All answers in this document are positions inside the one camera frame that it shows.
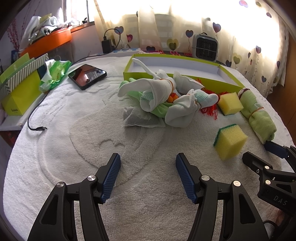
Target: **orange shelf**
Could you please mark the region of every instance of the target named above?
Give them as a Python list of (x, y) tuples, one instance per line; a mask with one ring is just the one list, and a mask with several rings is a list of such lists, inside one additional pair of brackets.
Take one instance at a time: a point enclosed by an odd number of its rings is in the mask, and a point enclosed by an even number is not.
[(32, 45), (28, 46), (20, 56), (28, 53), (30, 58), (37, 58), (40, 55), (48, 53), (49, 51), (72, 40), (71, 30), (69, 28), (60, 29), (44, 36)]

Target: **phone screen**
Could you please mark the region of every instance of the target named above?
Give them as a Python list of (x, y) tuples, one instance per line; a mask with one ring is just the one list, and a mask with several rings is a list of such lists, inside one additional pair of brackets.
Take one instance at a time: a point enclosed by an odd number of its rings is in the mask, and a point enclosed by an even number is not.
[(78, 69), (72, 71), (69, 74), (74, 81), (77, 82), (80, 86), (85, 86), (91, 81), (97, 79), (101, 75), (105, 74), (106, 71), (93, 67), (91, 65), (85, 64)]

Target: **yellow sponge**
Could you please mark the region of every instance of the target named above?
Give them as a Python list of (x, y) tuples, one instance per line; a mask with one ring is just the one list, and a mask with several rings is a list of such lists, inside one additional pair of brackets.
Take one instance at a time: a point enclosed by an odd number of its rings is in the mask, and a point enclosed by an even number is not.
[(248, 136), (237, 124), (232, 124), (219, 129), (214, 147), (221, 160), (224, 161), (238, 155), (247, 138)]
[(235, 92), (221, 95), (218, 106), (224, 115), (238, 113), (244, 108)]

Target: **bed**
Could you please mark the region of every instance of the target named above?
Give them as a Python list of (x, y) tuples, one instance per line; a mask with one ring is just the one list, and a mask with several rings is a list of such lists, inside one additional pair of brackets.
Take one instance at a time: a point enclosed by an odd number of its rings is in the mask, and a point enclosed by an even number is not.
[[(257, 198), (258, 177), (241, 160), (251, 151), (275, 169), (292, 171), (285, 160), (267, 153), (247, 120), (237, 113), (218, 119), (196, 112), (188, 128), (121, 127), (122, 107), (129, 99), (116, 95), (130, 57), (106, 57), (86, 63), (106, 70), (108, 77), (81, 91), (69, 79), (50, 92), (30, 120), (46, 126), (45, 132), (22, 129), (8, 163), (4, 212), (14, 229), (27, 240), (34, 220), (54, 185), (80, 182), (105, 165), (113, 152), (121, 155), (122, 167), (111, 198), (100, 207), (110, 240), (186, 240), (197, 205), (186, 197), (175, 167), (178, 152), (202, 174), (219, 182), (239, 180), (252, 198), (262, 220), (275, 220), (277, 209)], [(227, 68), (250, 88), (273, 119), (274, 142), (294, 145), (281, 118), (265, 98), (236, 70)], [(236, 123), (249, 139), (241, 153), (222, 162), (213, 148), (220, 127)], [(83, 240), (75, 203), (78, 240)], [(213, 240), (219, 239), (222, 203), (218, 204)]]

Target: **blue gripper pad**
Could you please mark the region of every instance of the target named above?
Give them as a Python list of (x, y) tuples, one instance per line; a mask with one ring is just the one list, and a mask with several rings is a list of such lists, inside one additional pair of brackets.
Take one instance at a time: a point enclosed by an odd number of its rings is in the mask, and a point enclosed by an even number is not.
[(183, 187), (185, 189), (186, 195), (189, 199), (192, 200), (194, 204), (197, 203), (197, 197), (195, 194), (195, 187), (194, 182), (192, 180), (192, 177), (190, 173), (188, 172), (188, 169), (186, 168), (186, 165), (184, 161), (182, 160), (180, 154), (176, 156), (176, 167), (177, 171), (179, 173), (179, 176), (181, 178)]
[(103, 203), (105, 203), (106, 200), (109, 199), (111, 196), (111, 192), (114, 187), (114, 183), (116, 181), (120, 166), (121, 166), (120, 155), (116, 154), (116, 157), (114, 158), (113, 163), (103, 182), (103, 189), (102, 189), (102, 195), (101, 195), (101, 201)]
[(265, 150), (269, 151), (270, 153), (273, 153), (275, 155), (277, 155), (279, 158), (287, 158), (288, 157), (288, 153), (286, 151), (286, 149), (272, 141), (267, 141), (264, 144)]

